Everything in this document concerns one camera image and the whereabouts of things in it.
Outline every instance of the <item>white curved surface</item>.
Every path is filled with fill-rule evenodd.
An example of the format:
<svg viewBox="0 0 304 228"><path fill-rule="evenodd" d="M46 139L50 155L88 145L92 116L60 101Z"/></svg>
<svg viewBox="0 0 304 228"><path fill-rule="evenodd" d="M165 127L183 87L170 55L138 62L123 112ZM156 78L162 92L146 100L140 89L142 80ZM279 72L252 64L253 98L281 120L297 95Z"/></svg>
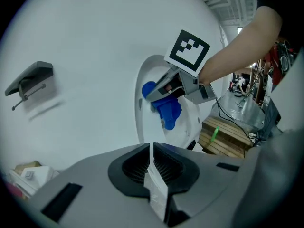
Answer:
<svg viewBox="0 0 304 228"><path fill-rule="evenodd" d="M200 108L192 102L179 97L181 114L172 130L166 130L161 125L160 115L151 111L151 104L142 95L142 86L148 81L157 82L169 69L163 56L154 55L147 58L139 70L135 90L135 118L139 141L141 143L167 143L181 148L188 145L198 136L201 130Z"/></svg>
<svg viewBox="0 0 304 228"><path fill-rule="evenodd" d="M138 144L138 72L149 56L165 55L180 26L210 44L204 60L222 48L218 21L202 0L28 0L0 44L4 170L33 160L60 170ZM13 112L19 96L4 91L39 60L53 64L54 77ZM220 95L222 80L212 86ZM199 106L201 120L212 104Z"/></svg>

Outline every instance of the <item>ceiling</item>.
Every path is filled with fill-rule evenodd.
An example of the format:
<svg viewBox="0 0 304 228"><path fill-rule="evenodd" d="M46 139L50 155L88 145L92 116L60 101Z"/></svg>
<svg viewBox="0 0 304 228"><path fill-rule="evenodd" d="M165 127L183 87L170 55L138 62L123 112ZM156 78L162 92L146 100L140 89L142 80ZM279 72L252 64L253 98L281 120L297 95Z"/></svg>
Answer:
<svg viewBox="0 0 304 228"><path fill-rule="evenodd" d="M238 34L238 27L244 27L253 18L256 0L203 0L218 17L228 42Z"/></svg>

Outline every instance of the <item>wooden pallet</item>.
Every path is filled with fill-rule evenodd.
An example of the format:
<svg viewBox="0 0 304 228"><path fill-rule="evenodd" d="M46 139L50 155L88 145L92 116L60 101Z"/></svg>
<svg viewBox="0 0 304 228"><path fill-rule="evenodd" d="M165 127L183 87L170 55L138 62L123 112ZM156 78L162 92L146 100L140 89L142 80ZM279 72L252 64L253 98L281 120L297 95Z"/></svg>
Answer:
<svg viewBox="0 0 304 228"><path fill-rule="evenodd" d="M241 129L234 127L220 118L209 116L202 123L202 131L199 144L203 150L217 155L244 158L246 152L252 147L252 142ZM218 134L213 142L210 142L214 130L218 128Z"/></svg>

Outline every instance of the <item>green marker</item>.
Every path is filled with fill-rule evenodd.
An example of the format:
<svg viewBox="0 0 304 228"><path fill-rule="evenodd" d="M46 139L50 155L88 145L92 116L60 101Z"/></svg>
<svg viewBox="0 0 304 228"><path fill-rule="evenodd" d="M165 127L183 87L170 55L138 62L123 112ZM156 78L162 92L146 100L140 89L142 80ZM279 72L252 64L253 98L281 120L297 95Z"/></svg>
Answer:
<svg viewBox="0 0 304 228"><path fill-rule="evenodd" d="M216 135L218 134L219 131L219 127L216 127L216 129L214 130L214 133L210 139L210 142L213 142L213 140L215 139Z"/></svg>

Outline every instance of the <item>blue object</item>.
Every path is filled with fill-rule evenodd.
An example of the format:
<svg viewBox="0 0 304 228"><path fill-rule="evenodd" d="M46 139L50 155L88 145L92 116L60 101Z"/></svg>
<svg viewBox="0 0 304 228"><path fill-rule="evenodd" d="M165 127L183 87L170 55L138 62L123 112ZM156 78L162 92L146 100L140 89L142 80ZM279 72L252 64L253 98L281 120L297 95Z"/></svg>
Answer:
<svg viewBox="0 0 304 228"><path fill-rule="evenodd" d="M156 83L149 81L142 87L142 95L144 98L155 88ZM175 127L176 119L181 114L181 105L177 98L169 95L163 99L152 102L152 105L165 121L165 129L172 130Z"/></svg>

